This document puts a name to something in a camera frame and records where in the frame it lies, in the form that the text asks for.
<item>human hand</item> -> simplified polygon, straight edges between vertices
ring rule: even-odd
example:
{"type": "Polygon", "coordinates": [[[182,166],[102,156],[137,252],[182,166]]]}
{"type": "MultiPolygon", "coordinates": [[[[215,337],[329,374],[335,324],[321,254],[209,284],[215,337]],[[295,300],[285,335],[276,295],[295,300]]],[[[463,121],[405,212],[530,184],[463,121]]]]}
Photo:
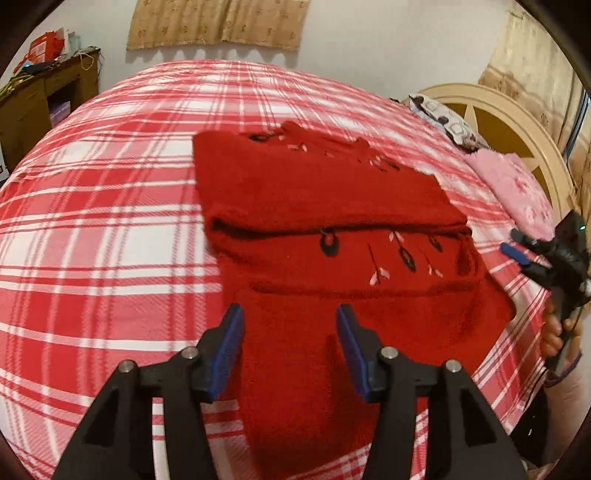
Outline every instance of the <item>human hand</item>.
{"type": "Polygon", "coordinates": [[[575,326],[576,319],[573,318],[565,320],[564,324],[561,325],[554,312],[554,303],[548,299],[544,306],[544,324],[542,325],[540,351],[544,360],[558,355],[559,350],[563,346],[563,342],[560,339],[562,329],[565,328],[567,331],[571,331],[574,328],[573,339],[570,342],[569,350],[566,352],[566,362],[564,365],[566,368],[577,358],[581,351],[583,328],[581,322],[577,322],[575,326]]]}

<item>finger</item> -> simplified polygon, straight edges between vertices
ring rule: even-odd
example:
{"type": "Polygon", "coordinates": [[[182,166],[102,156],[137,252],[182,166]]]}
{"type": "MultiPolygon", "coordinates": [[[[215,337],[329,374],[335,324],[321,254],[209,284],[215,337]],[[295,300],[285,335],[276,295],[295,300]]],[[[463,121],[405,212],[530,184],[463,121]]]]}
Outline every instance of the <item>finger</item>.
{"type": "Polygon", "coordinates": [[[562,325],[567,332],[570,332],[573,329],[575,323],[577,324],[577,327],[578,327],[579,326],[578,322],[575,319],[566,319],[562,325]]]}
{"type": "Polygon", "coordinates": [[[558,355],[558,350],[546,342],[542,342],[540,345],[540,352],[543,358],[552,358],[558,355]]]}
{"type": "Polygon", "coordinates": [[[552,299],[546,300],[546,303],[544,304],[544,316],[552,315],[555,311],[552,299]]]}
{"type": "Polygon", "coordinates": [[[562,333],[562,325],[558,321],[555,315],[549,315],[544,321],[543,330],[548,333],[552,333],[556,336],[562,333]]]}
{"type": "Polygon", "coordinates": [[[548,345],[555,348],[556,350],[560,350],[564,345],[564,342],[556,335],[544,336],[543,342],[547,343],[548,345]]]}

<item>white wall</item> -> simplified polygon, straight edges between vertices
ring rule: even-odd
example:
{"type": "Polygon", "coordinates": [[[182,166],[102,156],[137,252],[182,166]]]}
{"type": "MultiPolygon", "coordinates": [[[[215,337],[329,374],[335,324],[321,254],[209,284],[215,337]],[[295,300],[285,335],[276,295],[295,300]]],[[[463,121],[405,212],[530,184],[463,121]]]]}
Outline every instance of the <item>white wall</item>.
{"type": "Polygon", "coordinates": [[[340,80],[383,96],[444,82],[478,81],[506,21],[509,0],[311,0],[298,53],[250,46],[188,46],[126,52],[137,0],[65,0],[21,47],[60,27],[102,48],[105,90],[150,65],[182,59],[250,60],[340,80]]]}

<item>red bag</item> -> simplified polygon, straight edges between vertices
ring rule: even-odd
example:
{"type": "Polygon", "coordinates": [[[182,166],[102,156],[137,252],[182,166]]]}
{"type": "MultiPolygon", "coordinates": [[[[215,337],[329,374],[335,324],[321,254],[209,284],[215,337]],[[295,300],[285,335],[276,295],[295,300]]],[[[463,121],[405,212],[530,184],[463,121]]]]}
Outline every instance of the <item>red bag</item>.
{"type": "Polygon", "coordinates": [[[64,45],[63,28],[54,32],[44,33],[41,37],[33,40],[29,52],[25,55],[22,62],[17,65],[14,73],[17,73],[21,69],[22,64],[27,60],[31,60],[33,63],[42,63],[58,58],[64,49],[64,45]]]}

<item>patterned pillow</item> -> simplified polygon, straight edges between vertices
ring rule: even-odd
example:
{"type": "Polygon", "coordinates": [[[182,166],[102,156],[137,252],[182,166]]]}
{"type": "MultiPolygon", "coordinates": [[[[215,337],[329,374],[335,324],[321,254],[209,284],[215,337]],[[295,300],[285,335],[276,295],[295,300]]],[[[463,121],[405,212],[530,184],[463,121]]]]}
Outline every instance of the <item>patterned pillow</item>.
{"type": "Polygon", "coordinates": [[[413,103],[430,118],[443,125],[447,135],[458,146],[474,152],[479,148],[490,148],[484,137],[466,123],[449,107],[425,95],[409,95],[413,103]]]}

